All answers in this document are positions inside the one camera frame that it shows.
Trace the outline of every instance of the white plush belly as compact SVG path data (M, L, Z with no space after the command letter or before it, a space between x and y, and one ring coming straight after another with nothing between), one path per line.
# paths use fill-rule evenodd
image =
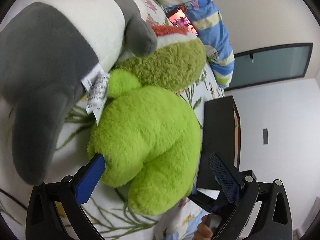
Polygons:
M91 45L107 72L124 42L125 21L114 0L39 0L66 16Z

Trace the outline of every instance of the white fabric tag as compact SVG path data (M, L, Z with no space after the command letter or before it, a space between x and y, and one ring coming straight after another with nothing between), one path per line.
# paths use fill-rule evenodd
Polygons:
M108 80L110 75L103 71L99 63L82 80L88 97L86 111L94 114L99 124L99 120L108 98Z

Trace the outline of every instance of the human hand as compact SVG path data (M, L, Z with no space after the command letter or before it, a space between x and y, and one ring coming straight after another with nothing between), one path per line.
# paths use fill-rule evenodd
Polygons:
M208 215L201 218L201 223L198 225L198 230L195 232L195 236L192 240L210 240L212 237L212 231L205 224L207 221Z

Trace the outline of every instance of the plush toy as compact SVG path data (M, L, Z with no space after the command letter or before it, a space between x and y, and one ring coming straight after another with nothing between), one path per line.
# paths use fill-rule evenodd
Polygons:
M88 153L101 153L101 180L119 187L132 180L128 203L140 214L159 215L190 194L201 130L188 103L173 93L200 75L202 42L182 27L154 26L157 50L144 58L122 55L109 79L114 100L92 129Z
M37 0L0 32L0 93L15 109L12 156L21 178L40 184L68 111L96 65L107 72L123 44L151 54L157 38L140 0Z

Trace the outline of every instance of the phone screen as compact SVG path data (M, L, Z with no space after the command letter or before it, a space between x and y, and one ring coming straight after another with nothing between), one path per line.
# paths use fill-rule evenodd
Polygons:
M167 17L174 26L187 27L190 32L198 36L196 29L181 9L178 8L169 12Z

